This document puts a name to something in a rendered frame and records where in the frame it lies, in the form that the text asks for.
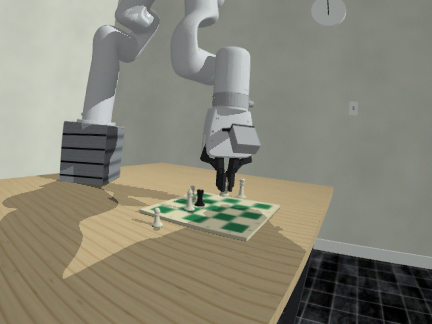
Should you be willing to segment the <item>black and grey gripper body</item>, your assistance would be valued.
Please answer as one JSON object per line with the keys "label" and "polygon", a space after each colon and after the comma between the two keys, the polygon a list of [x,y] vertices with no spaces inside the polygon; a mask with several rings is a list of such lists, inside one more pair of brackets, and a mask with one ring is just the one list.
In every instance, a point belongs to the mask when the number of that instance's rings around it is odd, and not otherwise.
{"label": "black and grey gripper body", "polygon": [[232,123],[252,126],[251,113],[246,108],[234,106],[213,106],[208,109],[203,131],[202,151],[206,141],[206,152],[211,157],[250,157],[251,154],[233,153],[229,134],[222,131],[222,128],[230,128]]}

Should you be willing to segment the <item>black rook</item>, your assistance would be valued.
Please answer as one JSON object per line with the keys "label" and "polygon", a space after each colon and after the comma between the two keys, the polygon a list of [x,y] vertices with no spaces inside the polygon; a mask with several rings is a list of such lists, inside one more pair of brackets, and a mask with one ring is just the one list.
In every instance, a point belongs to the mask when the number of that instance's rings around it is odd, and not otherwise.
{"label": "black rook", "polygon": [[204,190],[202,189],[197,189],[197,195],[198,195],[198,197],[197,197],[197,202],[195,203],[195,206],[198,206],[198,207],[203,207],[203,206],[205,206],[205,204],[203,203],[203,193],[204,193]]}

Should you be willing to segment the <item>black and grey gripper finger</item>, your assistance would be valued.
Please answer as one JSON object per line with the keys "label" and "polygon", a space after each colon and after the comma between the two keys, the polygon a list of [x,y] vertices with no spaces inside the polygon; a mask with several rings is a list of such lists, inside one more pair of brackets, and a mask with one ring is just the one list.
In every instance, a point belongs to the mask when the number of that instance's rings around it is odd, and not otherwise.
{"label": "black and grey gripper finger", "polygon": [[206,145],[205,145],[200,160],[209,163],[214,167],[214,169],[217,171],[216,187],[221,192],[224,192],[226,187],[226,173],[224,170],[224,158],[220,158],[220,157],[214,157],[214,159],[210,158],[206,152]]}
{"label": "black and grey gripper finger", "polygon": [[[232,192],[232,186],[234,187],[234,181],[235,181],[235,173],[237,173],[238,169],[245,164],[251,163],[252,158],[251,156],[248,158],[229,158],[229,164],[228,169],[225,172],[226,177],[228,179],[228,187],[227,191]],[[233,163],[234,161],[234,163]]]}

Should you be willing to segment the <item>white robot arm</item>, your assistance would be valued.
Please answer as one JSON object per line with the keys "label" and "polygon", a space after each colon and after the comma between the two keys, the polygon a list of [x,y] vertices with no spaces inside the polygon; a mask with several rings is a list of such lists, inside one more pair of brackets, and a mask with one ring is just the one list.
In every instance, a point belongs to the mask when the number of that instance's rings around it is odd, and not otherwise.
{"label": "white robot arm", "polygon": [[[112,25],[103,25],[95,32],[84,114],[81,113],[83,120],[77,119],[77,122],[115,126],[111,118],[119,61],[130,63],[136,60],[156,33],[160,19],[150,8],[154,1],[121,1],[115,11],[115,19],[132,30],[131,35]],[[214,55],[198,49],[197,29],[213,25],[218,20],[218,8],[224,0],[184,1],[185,17],[171,37],[173,70],[180,77],[214,85],[212,107],[253,107],[254,102],[249,101],[249,52],[240,47],[223,47]],[[254,126],[232,124],[230,128],[222,128],[222,131],[228,132],[233,153],[256,154],[260,148]]]}

